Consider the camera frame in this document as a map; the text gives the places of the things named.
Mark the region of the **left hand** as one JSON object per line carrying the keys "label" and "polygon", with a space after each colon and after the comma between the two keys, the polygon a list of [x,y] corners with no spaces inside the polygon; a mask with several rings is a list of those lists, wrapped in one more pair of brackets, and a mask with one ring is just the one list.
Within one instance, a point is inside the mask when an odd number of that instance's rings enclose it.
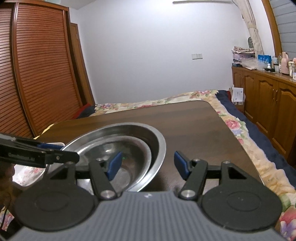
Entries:
{"label": "left hand", "polygon": [[15,165],[1,161],[1,208],[10,200]]}

